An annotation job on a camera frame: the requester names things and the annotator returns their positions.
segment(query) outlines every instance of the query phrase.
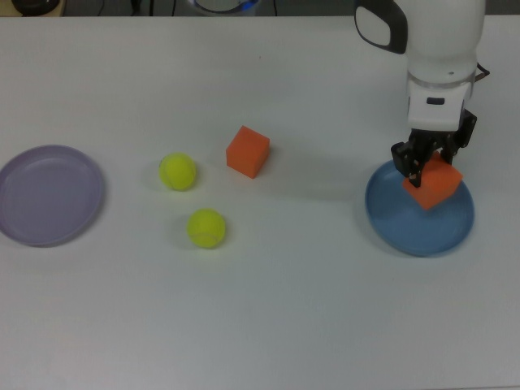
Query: blue plate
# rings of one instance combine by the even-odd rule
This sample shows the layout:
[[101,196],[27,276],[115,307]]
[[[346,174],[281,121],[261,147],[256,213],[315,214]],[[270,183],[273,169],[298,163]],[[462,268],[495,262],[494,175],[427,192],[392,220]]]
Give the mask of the blue plate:
[[402,252],[422,257],[441,254],[464,241],[475,221],[475,206],[463,182],[449,199],[424,210],[402,181],[390,161],[366,186],[366,212],[383,239]]

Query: dark object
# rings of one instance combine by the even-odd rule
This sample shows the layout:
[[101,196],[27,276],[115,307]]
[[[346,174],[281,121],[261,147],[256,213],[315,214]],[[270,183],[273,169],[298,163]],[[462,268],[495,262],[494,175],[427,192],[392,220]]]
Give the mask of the dark object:
[[482,65],[480,65],[479,63],[477,64],[477,68],[482,72],[482,73],[479,73],[475,78],[475,82],[477,81],[481,81],[484,77],[488,77],[489,75],[491,75],[491,72],[486,69],[485,67],[483,67]]
[[11,0],[16,10],[23,16],[48,14],[59,4],[59,0]]
[[412,129],[408,142],[399,142],[392,147],[392,157],[396,169],[414,187],[421,186],[424,165],[433,152],[441,149],[440,155],[448,164],[460,148],[466,148],[477,123],[477,117],[468,110],[463,111],[461,127],[456,132],[433,132]]
[[446,99],[443,97],[429,97],[426,100],[427,104],[431,104],[433,106],[443,106],[446,103]]
[[131,0],[132,4],[132,16],[134,16],[137,12],[141,10],[141,0]]

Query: yellow tennis ball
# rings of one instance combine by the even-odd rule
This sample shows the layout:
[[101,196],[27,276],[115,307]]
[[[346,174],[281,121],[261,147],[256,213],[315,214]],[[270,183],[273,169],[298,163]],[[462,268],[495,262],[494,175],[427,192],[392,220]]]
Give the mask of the yellow tennis ball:
[[168,154],[159,164],[159,177],[169,189],[184,191],[195,180],[195,162],[184,153]]
[[213,248],[226,235],[226,221],[213,209],[200,209],[189,217],[186,232],[195,245]]

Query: purple plate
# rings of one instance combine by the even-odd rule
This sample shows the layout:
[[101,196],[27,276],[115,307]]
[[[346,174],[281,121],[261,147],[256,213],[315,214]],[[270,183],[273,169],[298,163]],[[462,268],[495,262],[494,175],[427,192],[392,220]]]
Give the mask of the purple plate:
[[60,145],[27,150],[0,171],[0,231],[31,246],[53,246],[79,234],[103,198],[98,166]]

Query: black cable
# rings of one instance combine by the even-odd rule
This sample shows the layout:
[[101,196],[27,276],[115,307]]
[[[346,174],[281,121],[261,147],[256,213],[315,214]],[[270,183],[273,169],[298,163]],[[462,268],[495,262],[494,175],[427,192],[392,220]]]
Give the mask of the black cable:
[[480,73],[479,75],[477,75],[475,78],[474,78],[474,81],[477,82],[477,81],[481,81],[484,77],[487,77],[489,75],[491,75],[491,72],[486,69],[485,67],[483,67],[482,65],[480,65],[479,63],[477,63],[477,68],[482,72]]
[[101,16],[101,13],[103,12],[103,8],[105,8],[105,0],[101,1],[101,6],[99,7],[99,11],[97,12],[97,16]]

